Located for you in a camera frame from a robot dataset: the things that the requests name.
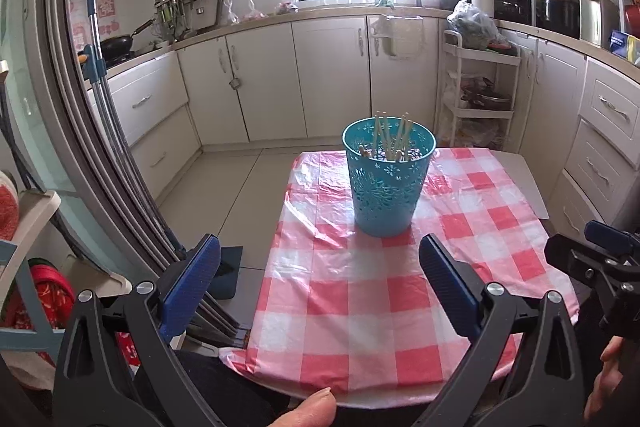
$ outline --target screw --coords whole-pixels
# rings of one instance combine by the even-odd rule
[[[490,282],[486,286],[486,290],[491,293],[491,295],[498,297],[504,293],[504,286],[497,282]]]
[[[80,302],[87,302],[91,300],[91,297],[94,296],[94,293],[91,290],[82,290],[80,295],[78,295],[78,300]]]
[[[138,286],[136,286],[136,292],[140,295],[146,295],[151,293],[154,290],[154,284],[149,281],[141,282]]]
[[[551,290],[548,294],[546,294],[546,298],[555,304],[559,304],[562,302],[562,296],[555,290]]]

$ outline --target tiled floor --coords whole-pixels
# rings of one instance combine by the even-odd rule
[[[304,151],[339,146],[205,153],[162,202],[160,211],[187,248],[204,233],[224,247],[242,245],[236,296],[220,304],[240,323],[254,319],[293,161]]]

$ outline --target pink checkered tablecloth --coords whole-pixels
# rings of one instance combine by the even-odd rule
[[[382,409],[433,400],[468,348],[418,263],[435,233],[485,281],[516,295],[557,289],[577,320],[572,284],[544,259],[545,230],[487,149],[438,149],[411,227],[377,239],[353,222],[344,152],[303,153],[290,177],[246,349],[220,359],[293,396],[330,386],[338,403]],[[513,363],[512,336],[494,378]]]

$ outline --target blue plastic cup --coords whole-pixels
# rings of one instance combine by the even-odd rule
[[[390,135],[395,136],[401,119],[387,120]],[[411,224],[436,139],[426,127],[414,123],[409,135],[411,161],[367,158],[358,149],[362,145],[371,150],[375,121],[366,118],[352,123],[342,133],[342,143],[347,152],[356,224],[374,237],[393,237]],[[376,149],[378,158],[383,158],[380,137]]]

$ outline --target human hand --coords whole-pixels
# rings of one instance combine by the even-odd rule
[[[613,337],[600,356],[604,365],[602,372],[593,382],[593,392],[589,395],[587,406],[584,408],[585,421],[602,409],[604,401],[611,396],[622,380],[622,373],[618,367],[622,343],[622,337]]]
[[[296,409],[278,418],[269,427],[329,427],[334,422],[336,403],[327,387],[307,398]]]

